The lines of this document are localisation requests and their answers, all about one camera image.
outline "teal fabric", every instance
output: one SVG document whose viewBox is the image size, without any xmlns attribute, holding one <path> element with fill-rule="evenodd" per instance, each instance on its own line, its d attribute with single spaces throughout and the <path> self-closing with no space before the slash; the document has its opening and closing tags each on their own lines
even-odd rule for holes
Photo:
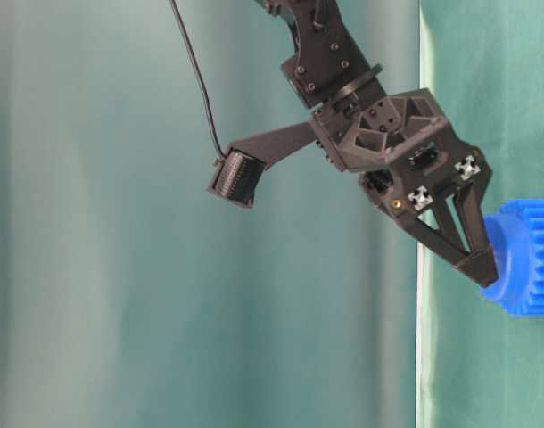
<svg viewBox="0 0 544 428">
<path fill-rule="evenodd" d="M 425 0 L 423 15 L 423 81 L 494 170 L 484 212 L 544 198 L 544 0 Z M 513 319 L 425 263 L 419 426 L 544 426 L 544 319 Z"/>
<path fill-rule="evenodd" d="M 416 4 L 340 3 L 416 87 Z M 179 4 L 224 141 L 307 116 L 280 20 Z M 315 147 L 254 211 L 213 160 L 168 2 L 0 1 L 0 428 L 413 425 L 414 243 Z"/>
</svg>

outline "blue gear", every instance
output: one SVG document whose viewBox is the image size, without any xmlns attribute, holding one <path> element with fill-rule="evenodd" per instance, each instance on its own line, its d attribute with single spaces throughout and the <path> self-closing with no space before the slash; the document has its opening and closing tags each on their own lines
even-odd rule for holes
<svg viewBox="0 0 544 428">
<path fill-rule="evenodd" d="M 514 317 L 544 317 L 544 201 L 508 201 L 484 221 L 499 280 L 482 294 Z"/>
</svg>

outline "brass screw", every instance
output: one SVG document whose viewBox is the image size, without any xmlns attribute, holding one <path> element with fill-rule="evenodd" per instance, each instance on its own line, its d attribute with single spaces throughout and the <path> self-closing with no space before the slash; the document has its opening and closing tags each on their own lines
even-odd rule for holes
<svg viewBox="0 0 544 428">
<path fill-rule="evenodd" d="M 395 210 L 400 210 L 401 208 L 403 208 L 403 201 L 401 199 L 394 199 L 392 202 L 391 202 L 391 206 L 395 209 Z"/>
</svg>

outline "black cable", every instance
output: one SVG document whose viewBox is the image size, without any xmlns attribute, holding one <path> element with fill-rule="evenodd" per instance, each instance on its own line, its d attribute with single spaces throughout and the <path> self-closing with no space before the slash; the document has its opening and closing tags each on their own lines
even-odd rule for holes
<svg viewBox="0 0 544 428">
<path fill-rule="evenodd" d="M 326 30 L 328 1 L 329 0 L 316 0 L 316 15 L 314 17 L 314 28 L 317 31 Z"/>
<path fill-rule="evenodd" d="M 173 14 L 175 15 L 175 19 L 177 20 L 177 25 L 179 26 L 179 29 L 181 30 L 181 35 L 183 36 L 183 41 L 185 42 L 185 47 L 189 55 L 189 60 L 191 60 L 191 64 L 193 65 L 194 76 L 197 78 L 197 82 L 199 83 L 199 88 L 201 89 L 201 92 L 202 92 L 202 100 L 204 102 L 204 111 L 207 115 L 207 121 L 209 121 L 210 136 L 212 137 L 212 143 L 214 143 L 215 145 L 215 150 L 217 151 L 217 155 L 219 156 L 219 158 L 224 159 L 225 154 L 222 152 L 222 149 L 220 148 L 220 144 L 218 143 L 217 129 L 215 128 L 215 120 L 212 117 L 212 109 L 210 107 L 209 94 L 207 93 L 207 87 L 204 85 L 204 80 L 202 79 L 202 74 L 201 74 L 201 70 L 199 69 L 199 64 L 197 62 L 196 57 L 194 56 L 191 40 L 189 39 L 189 35 L 186 33 L 185 24 L 183 22 L 183 18 L 181 17 L 181 13 L 179 13 L 179 8 L 177 7 L 176 1 L 169 0 L 169 2 L 171 3 L 171 7 L 173 8 Z"/>
</svg>

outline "curtain fold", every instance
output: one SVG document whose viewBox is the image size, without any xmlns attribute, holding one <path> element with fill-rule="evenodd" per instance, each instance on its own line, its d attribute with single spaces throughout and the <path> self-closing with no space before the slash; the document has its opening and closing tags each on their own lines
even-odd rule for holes
<svg viewBox="0 0 544 428">
<path fill-rule="evenodd" d="M 340 3 L 416 87 L 416 4 Z M 224 142 L 307 116 L 282 21 L 179 5 Z M 0 428 L 412 426 L 414 243 L 315 147 L 253 211 L 213 159 L 168 2 L 0 2 Z"/>
<path fill-rule="evenodd" d="M 486 215 L 544 199 L 544 0 L 425 0 L 424 85 L 494 171 Z M 513 319 L 425 254 L 419 426 L 544 426 L 544 319 Z"/>
</svg>

